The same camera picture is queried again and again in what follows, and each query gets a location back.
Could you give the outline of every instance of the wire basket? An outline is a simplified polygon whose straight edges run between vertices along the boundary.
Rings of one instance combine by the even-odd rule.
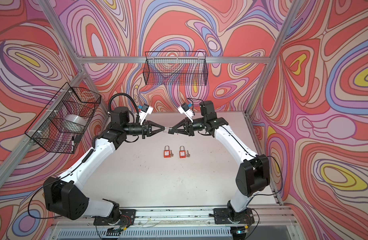
[[[25,132],[47,152],[75,153],[101,102],[101,96],[98,93],[86,88],[71,87],[69,84],[68,87],[67,90],[63,90],[64,86],[59,90],[61,101],[49,113],[40,127],[36,130],[29,130],[43,111]]]
[[[206,86],[208,67],[204,51],[148,51],[145,56],[146,85]]]

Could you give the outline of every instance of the colorful wall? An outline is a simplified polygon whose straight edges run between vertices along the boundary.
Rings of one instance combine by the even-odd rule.
[[[0,1],[0,164],[76,73],[35,0]],[[47,153],[38,145],[30,149],[0,189],[0,239],[41,239],[52,220],[29,217],[29,197],[44,179],[70,167],[90,147],[91,136],[103,126],[103,116],[99,109],[73,155]],[[31,214],[52,215],[41,193],[31,203]]]
[[[268,56],[290,2],[155,0],[56,1],[81,56],[145,56],[145,51],[206,51],[208,56]],[[158,111],[176,111],[187,97],[212,100],[219,111],[244,111],[263,64],[210,64],[207,86],[145,86],[143,64],[87,64],[104,100],[118,92]],[[125,98],[115,105],[130,107]]]
[[[368,1],[307,0],[250,117],[306,239],[368,240]]]

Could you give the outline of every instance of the orange padlock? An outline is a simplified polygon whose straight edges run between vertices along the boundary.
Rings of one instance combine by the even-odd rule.
[[[171,157],[171,152],[169,150],[168,145],[164,147],[164,157]]]
[[[184,146],[180,147],[180,158],[185,158],[185,148]]]

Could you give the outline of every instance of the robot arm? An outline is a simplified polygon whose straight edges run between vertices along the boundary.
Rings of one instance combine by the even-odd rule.
[[[236,176],[238,190],[228,202],[229,219],[232,222],[246,214],[249,202],[254,195],[270,184],[269,160],[265,155],[258,156],[248,148],[232,131],[224,118],[218,118],[213,103],[204,101],[200,104],[202,118],[185,118],[169,129],[168,133],[181,133],[194,136],[195,131],[205,129],[210,136],[219,140],[239,165]]]
[[[92,147],[58,178],[49,177],[43,184],[46,208],[49,211],[75,220],[81,216],[100,216],[109,219],[110,224],[120,218],[119,204],[109,200],[87,198],[81,191],[92,173],[100,164],[126,141],[127,135],[153,136],[164,127],[151,121],[129,122],[127,107],[111,111],[111,122],[93,141]]]

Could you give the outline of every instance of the cable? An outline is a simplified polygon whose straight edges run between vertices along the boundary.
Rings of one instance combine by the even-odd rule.
[[[97,232],[97,235],[100,237],[101,240],[103,240],[99,234],[99,231],[97,230],[97,226],[95,225],[95,228],[96,228],[96,232]]]
[[[248,237],[250,237],[253,234],[253,232],[256,230],[256,228],[258,226],[258,223],[260,222],[260,215],[258,215],[256,210],[254,210],[254,209],[252,209],[252,210],[256,212],[256,214],[258,216],[258,221],[257,221],[256,227],[252,230],[251,234],[249,234],[245,239],[247,239]]]
[[[202,99],[198,99],[198,98],[186,98],[186,99],[191,100],[191,102],[192,102],[192,112],[193,112],[193,116],[195,116],[196,115],[195,111],[193,111],[193,108],[195,107],[195,104],[193,103],[193,100],[200,100],[201,102],[203,102],[203,104],[204,104],[204,101]]]
[[[252,156],[250,153],[248,153],[248,151],[246,151],[246,149],[240,144],[240,142],[239,141],[237,141],[237,139],[225,128],[225,127],[223,127],[223,126],[221,126],[222,128],[224,128],[225,129],[225,131],[227,131],[228,133],[229,133],[229,135],[230,136],[232,136],[233,137],[233,139],[240,145],[240,147],[249,155],[249,156],[251,156],[251,157],[253,157],[253,158],[258,158],[258,159],[264,159],[265,157],[255,157],[255,156]],[[279,170],[280,170],[280,175],[281,175],[281,188],[280,188],[280,190],[278,190],[277,192],[275,192],[275,193],[273,193],[273,194],[256,194],[256,195],[254,195],[254,196],[272,196],[272,195],[276,195],[276,194],[278,194],[279,192],[281,192],[281,190],[282,190],[282,187],[283,187],[283,185],[284,185],[284,180],[282,179],[282,171],[281,171],[281,168],[280,168],[280,165],[278,164],[278,162],[276,161],[276,159],[273,157],[273,156],[267,156],[267,157],[272,157],[273,158],[273,160],[276,162],[276,164],[277,164],[277,166],[278,166],[278,168],[279,168]]]
[[[210,133],[208,133],[208,134],[200,133],[200,131],[199,131],[199,130],[198,130],[197,132],[198,132],[199,134],[203,135],[203,136],[210,136]]]
[[[137,136],[136,140],[133,140],[132,142],[136,142],[138,139],[139,139],[139,136]]]
[[[96,139],[97,139],[97,138],[98,138],[98,135],[92,138],[92,149],[91,149],[91,150],[88,152],[88,154],[84,157],[84,159],[81,161],[81,163],[79,163],[79,165],[78,165],[77,167],[75,167],[75,169],[74,169],[74,170],[72,170],[69,174],[65,175],[64,177],[57,179],[56,181],[53,181],[53,182],[50,182],[50,183],[48,183],[48,184],[46,184],[46,185],[41,186],[41,187],[40,187],[40,188],[39,188],[39,189],[38,189],[38,190],[37,190],[37,191],[32,195],[31,199],[30,199],[30,200],[29,200],[29,202],[28,202],[28,207],[27,207],[27,213],[28,213],[28,216],[30,216],[30,217],[32,217],[32,218],[36,218],[36,219],[50,219],[50,218],[61,217],[61,215],[60,215],[60,216],[54,216],[54,217],[35,217],[35,216],[31,215],[31,214],[29,213],[29,206],[31,205],[32,199],[34,199],[35,195],[36,195],[40,190],[42,190],[45,186],[51,185],[51,184],[53,184],[53,183],[55,183],[55,182],[57,182],[57,181],[59,181],[59,180],[62,180],[62,179],[63,179],[63,178],[65,178],[65,177],[67,177],[67,176],[71,175],[71,173],[73,173],[76,169],[78,169],[82,163],[86,162],[86,160],[91,156],[91,154],[92,154],[92,153],[94,152],[94,150],[95,150],[95,141],[96,141]]]
[[[275,192],[275,193],[273,193],[273,194],[256,194],[255,196],[272,196],[272,195],[276,195],[276,194],[278,194],[279,192],[281,192],[281,190],[282,190],[282,187],[284,186],[284,180],[282,179],[282,171],[281,171],[281,168],[280,168],[280,165],[278,164],[278,162],[276,161],[276,159],[273,157],[273,156],[267,156],[267,157],[272,157],[273,158],[273,160],[276,162],[276,164],[277,164],[277,166],[278,166],[278,168],[279,168],[279,170],[280,170],[280,176],[281,176],[281,187],[280,187],[280,189],[277,191],[277,192]]]
[[[29,202],[28,202],[28,206],[27,206],[27,213],[28,213],[28,216],[30,216],[31,218],[36,218],[36,219],[50,219],[50,218],[56,218],[56,217],[61,217],[61,215],[60,216],[54,216],[54,217],[35,217],[35,216],[33,216],[33,215],[31,215],[30,213],[29,213],[29,206],[31,205],[31,201],[32,201],[32,199],[34,199],[34,196],[41,190],[41,189],[43,189],[45,186],[48,186],[48,185],[50,185],[50,184],[53,184],[53,183],[55,183],[55,182],[57,182],[57,181],[59,181],[59,180],[62,180],[63,178],[65,178],[65,177],[67,177],[67,176],[69,176],[69,174],[68,175],[65,175],[64,177],[62,177],[62,178],[60,178],[60,179],[57,179],[56,181],[53,181],[53,182],[50,182],[50,183],[48,183],[48,184],[46,184],[46,185],[43,185],[42,187],[40,187],[33,195],[32,195],[32,197],[31,197],[31,199],[29,200]]]
[[[193,116],[196,115],[195,111],[193,111],[193,108],[195,107],[195,104],[193,103],[193,100],[191,98],[187,98],[192,102],[192,112],[193,112]]]
[[[128,112],[132,115],[133,123],[135,123],[135,116],[133,115],[133,113],[131,111],[128,110]]]
[[[133,104],[133,107],[135,108],[135,110],[136,110],[136,122],[139,122],[139,118],[140,118],[140,116],[139,116],[139,110],[138,110],[138,108],[137,108],[137,105],[136,105],[136,103],[135,103],[135,101],[134,101],[134,99],[131,97],[131,96],[129,96],[128,94],[126,94],[126,93],[116,93],[116,94],[114,94],[111,98],[110,98],[110,100],[109,100],[109,102],[108,102],[108,113],[111,113],[111,111],[112,111],[112,107],[111,107],[111,104],[112,104],[112,100],[115,98],[115,97],[117,97],[117,96],[126,96],[127,98],[129,98],[130,100],[131,100],[131,103]]]

